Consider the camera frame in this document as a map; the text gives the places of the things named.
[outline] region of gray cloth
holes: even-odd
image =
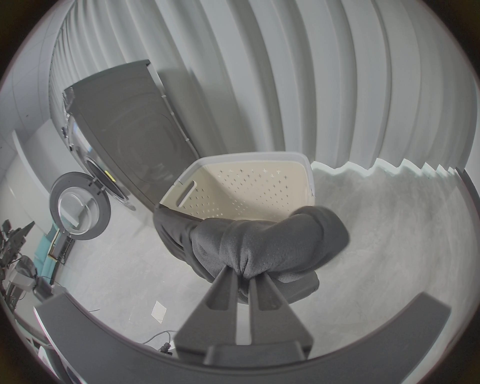
[[[288,302],[319,286],[315,269],[348,244],[348,232],[332,211],[306,206],[279,223],[261,220],[199,220],[159,205],[155,227],[167,248],[209,281],[225,265],[241,277],[239,298],[248,301],[248,281],[267,272]]]

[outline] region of white curtain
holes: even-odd
[[[57,129],[65,88],[141,59],[202,156],[463,169],[471,150],[472,71],[417,0],[77,0],[52,58]]]

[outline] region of laundry basket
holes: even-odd
[[[198,159],[161,204],[202,219],[280,221],[314,202],[312,167],[306,156],[251,152]]]

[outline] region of circular glass door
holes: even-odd
[[[85,173],[66,173],[53,184],[50,213],[60,230],[71,238],[93,239],[110,221],[110,201],[105,186]]]

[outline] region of front-loading washer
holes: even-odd
[[[196,159],[148,60],[89,76],[64,92],[66,144],[85,173],[62,175],[50,193],[57,226],[77,240],[110,219],[107,193],[141,221]]]

